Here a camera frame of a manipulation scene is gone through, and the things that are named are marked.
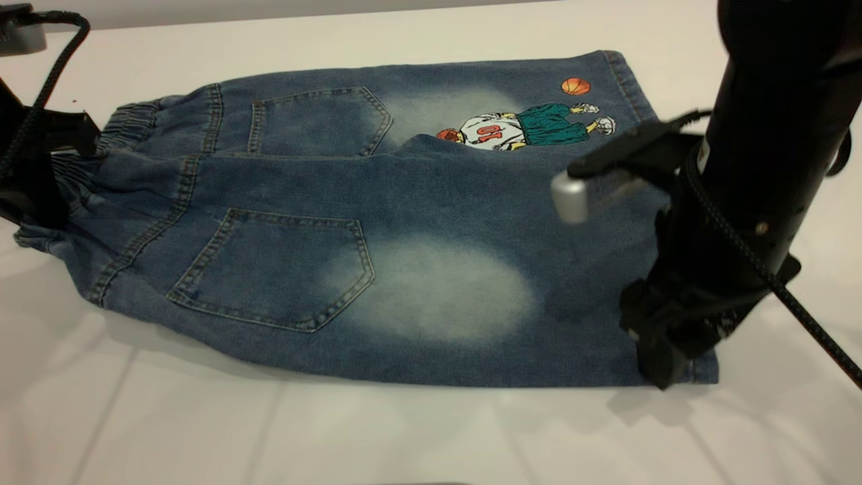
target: blue denim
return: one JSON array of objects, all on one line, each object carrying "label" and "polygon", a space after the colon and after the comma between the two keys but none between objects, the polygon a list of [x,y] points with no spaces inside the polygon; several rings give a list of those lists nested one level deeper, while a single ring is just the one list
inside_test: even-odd
[{"label": "blue denim", "polygon": [[[590,90],[561,90],[572,77]],[[544,104],[598,112],[560,118],[583,139],[519,142],[516,114]],[[245,361],[446,386],[639,386],[618,299],[653,264],[667,198],[645,187],[572,227],[549,184],[653,118],[613,52],[236,79],[122,106],[97,157],[55,154],[69,222],[27,221],[16,238],[62,259],[94,305]],[[709,354],[684,381],[717,377]]]}]

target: back pocket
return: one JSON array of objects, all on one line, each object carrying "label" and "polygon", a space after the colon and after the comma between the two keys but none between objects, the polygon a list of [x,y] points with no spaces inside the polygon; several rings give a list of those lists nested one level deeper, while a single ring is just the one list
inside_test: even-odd
[{"label": "back pocket", "polygon": [[373,280],[359,221],[230,209],[167,298],[225,318],[313,332]]},{"label": "back pocket", "polygon": [[250,153],[370,155],[392,116],[367,88],[309,91],[253,102]]}]

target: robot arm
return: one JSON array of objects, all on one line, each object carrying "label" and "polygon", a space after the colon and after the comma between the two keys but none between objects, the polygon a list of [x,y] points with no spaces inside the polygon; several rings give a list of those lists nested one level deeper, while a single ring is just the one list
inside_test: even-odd
[{"label": "robot arm", "polygon": [[[718,11],[730,61],[703,140],[678,133],[699,113],[639,127],[552,184],[569,222],[578,219],[572,207],[584,216],[587,204],[571,193],[588,192],[588,178],[614,168],[672,195],[656,220],[659,258],[621,297],[621,327],[636,342],[640,371],[661,388],[770,291],[786,293],[800,269],[790,244],[840,147],[846,160],[862,99],[862,1],[720,0]],[[800,318],[816,325],[808,319]],[[859,368],[819,325],[806,328],[862,385]]]}]

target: jersey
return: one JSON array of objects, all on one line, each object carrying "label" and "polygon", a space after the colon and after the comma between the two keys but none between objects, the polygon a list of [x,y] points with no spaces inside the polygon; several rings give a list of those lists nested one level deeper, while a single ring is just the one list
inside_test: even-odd
[{"label": "jersey", "polygon": [[485,150],[511,150],[513,143],[526,143],[521,122],[516,117],[488,113],[472,117],[461,127],[464,144]]}]

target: faded patch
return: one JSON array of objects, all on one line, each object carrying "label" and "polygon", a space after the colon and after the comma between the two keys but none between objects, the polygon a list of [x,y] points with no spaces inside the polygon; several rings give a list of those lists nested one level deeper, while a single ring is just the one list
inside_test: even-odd
[{"label": "faded patch", "polygon": [[377,279],[347,309],[369,331],[414,341],[494,343],[534,314],[517,269],[479,246],[409,236],[369,246]]},{"label": "faded patch", "polygon": [[384,137],[390,147],[401,146],[416,135],[434,136],[442,129],[458,129],[476,115],[517,113],[524,108],[499,91],[480,88],[412,91],[409,96],[387,96],[384,104],[393,119]]}]

